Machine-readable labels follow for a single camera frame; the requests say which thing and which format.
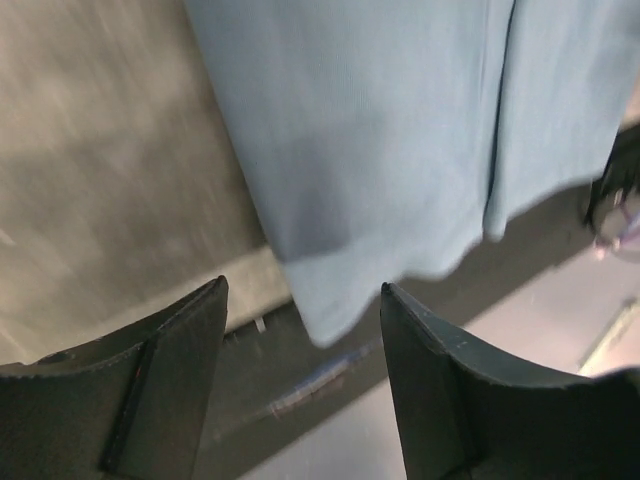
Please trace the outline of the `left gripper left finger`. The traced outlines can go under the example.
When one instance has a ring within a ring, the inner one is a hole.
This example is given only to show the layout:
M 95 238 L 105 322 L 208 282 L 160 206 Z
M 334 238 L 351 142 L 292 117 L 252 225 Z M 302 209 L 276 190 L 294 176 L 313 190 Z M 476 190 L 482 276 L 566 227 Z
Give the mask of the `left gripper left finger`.
M 189 479 L 227 318 L 216 278 L 169 307 L 1 369 L 5 479 Z

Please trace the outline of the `blue t shirt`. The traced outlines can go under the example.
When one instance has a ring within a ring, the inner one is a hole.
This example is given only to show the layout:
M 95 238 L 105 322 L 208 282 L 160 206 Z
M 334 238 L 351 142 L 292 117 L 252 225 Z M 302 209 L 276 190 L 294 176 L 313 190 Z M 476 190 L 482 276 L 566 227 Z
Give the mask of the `blue t shirt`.
M 599 177 L 639 73 L 635 1 L 190 1 L 311 341 L 385 282 Z

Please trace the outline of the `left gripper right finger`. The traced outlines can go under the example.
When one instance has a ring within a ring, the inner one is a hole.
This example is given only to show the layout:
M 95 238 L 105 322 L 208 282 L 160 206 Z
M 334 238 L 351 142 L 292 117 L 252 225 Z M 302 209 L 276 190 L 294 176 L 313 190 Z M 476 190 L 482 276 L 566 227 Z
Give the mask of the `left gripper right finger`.
M 381 329 L 410 479 L 635 479 L 639 372 L 594 378 L 505 352 L 394 284 Z

